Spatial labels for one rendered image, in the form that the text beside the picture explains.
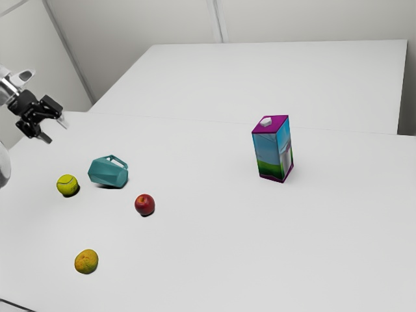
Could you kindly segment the red apple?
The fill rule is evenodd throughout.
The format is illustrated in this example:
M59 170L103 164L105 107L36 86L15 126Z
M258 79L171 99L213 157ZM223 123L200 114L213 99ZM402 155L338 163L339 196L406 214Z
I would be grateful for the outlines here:
M141 216L151 215L155 211L155 201L149 194L139 195L134 202L134 206Z

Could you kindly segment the yellow orange fruit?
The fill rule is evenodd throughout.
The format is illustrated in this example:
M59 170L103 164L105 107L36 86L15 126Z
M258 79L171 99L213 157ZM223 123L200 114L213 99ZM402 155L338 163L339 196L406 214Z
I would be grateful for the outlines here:
M91 249L81 251L74 260L74 267L78 273L91 274L98 267L98 254Z

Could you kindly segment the purple blue green carton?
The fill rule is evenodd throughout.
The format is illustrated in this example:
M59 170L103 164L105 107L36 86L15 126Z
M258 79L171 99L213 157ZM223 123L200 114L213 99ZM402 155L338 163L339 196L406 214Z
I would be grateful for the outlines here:
M262 117L252 139L259 176L284 183L294 166L289 116Z

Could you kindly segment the teal faceted mug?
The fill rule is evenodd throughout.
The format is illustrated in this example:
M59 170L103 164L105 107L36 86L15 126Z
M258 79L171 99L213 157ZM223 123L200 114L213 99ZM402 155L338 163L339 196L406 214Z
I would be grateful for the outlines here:
M93 183L121 189L128 181L128 165L114 155L94 159L88 169Z

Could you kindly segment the yellow tennis ball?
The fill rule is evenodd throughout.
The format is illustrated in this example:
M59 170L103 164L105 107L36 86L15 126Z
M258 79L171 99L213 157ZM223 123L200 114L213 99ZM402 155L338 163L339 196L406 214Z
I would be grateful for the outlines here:
M60 176L57 180L56 186L57 190L63 196L72 196L77 192L79 188L76 177L70 174L64 174Z

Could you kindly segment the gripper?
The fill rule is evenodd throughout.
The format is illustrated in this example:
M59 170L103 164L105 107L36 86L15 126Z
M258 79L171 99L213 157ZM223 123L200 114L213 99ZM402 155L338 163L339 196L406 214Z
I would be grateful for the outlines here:
M38 125L45 119L56 120L63 128L67 129L69 123L64 117L63 107L54 99L45 95L40 101L29 90L24 90L16 96L8 105L8 110L19 117L16 127L28 138L37 138L46 144L52 143L52 139L46 135Z

